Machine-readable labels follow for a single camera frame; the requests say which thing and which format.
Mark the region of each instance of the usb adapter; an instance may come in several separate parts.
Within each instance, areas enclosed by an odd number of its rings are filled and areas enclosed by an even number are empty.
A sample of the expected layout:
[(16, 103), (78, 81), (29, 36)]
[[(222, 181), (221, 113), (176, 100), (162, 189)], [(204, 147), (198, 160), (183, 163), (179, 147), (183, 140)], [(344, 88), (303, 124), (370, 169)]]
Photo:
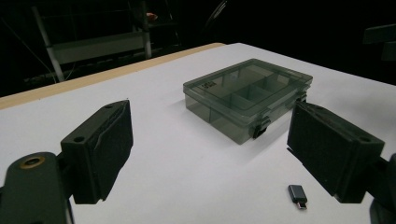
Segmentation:
[(301, 185), (289, 185), (288, 187), (291, 200), (297, 203), (299, 209), (306, 209), (306, 199), (303, 187)]

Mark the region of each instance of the small black object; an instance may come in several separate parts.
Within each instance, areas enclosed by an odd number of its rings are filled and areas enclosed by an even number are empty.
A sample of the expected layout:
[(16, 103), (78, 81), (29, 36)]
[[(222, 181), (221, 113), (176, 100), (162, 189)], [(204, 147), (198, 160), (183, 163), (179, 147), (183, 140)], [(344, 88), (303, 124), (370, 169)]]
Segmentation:
[(110, 193), (134, 144), (128, 100), (105, 105), (61, 142), (73, 164), (75, 203), (97, 203)]
[(324, 107), (296, 102), (288, 150), (340, 203), (361, 203), (368, 189), (365, 171), (384, 144)]
[(298, 208), (306, 209), (308, 199), (305, 196), (303, 187), (301, 185), (289, 185), (288, 189), (291, 200), (297, 203)]
[(105, 200), (133, 144), (129, 101), (103, 106), (62, 140), (58, 156), (37, 152), (8, 167), (0, 223), (75, 223), (69, 198)]

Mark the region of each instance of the white tabletop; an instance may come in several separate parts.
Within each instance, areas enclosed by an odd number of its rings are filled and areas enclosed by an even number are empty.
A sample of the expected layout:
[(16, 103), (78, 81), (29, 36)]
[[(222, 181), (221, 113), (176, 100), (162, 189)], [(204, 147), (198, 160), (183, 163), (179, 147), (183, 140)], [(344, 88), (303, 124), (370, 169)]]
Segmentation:
[[(186, 109), (182, 85), (256, 58), (313, 77), (307, 102), (321, 105), (396, 152), (396, 87), (232, 44), (91, 86), (0, 110), (0, 183), (25, 155), (61, 152), (60, 142), (103, 105), (129, 99), (134, 146), (105, 202), (74, 204), (76, 223), (370, 223), (362, 203), (337, 202), (287, 150), (291, 111), (242, 146)], [(287, 187), (302, 185), (308, 209)]]

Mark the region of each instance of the plastic storage box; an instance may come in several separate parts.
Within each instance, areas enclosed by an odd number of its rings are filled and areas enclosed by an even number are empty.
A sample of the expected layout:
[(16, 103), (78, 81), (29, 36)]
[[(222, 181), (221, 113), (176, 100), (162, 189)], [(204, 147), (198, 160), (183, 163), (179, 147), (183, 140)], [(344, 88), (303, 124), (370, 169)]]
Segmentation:
[(242, 145), (305, 101), (312, 77), (257, 59), (183, 84), (186, 107)]

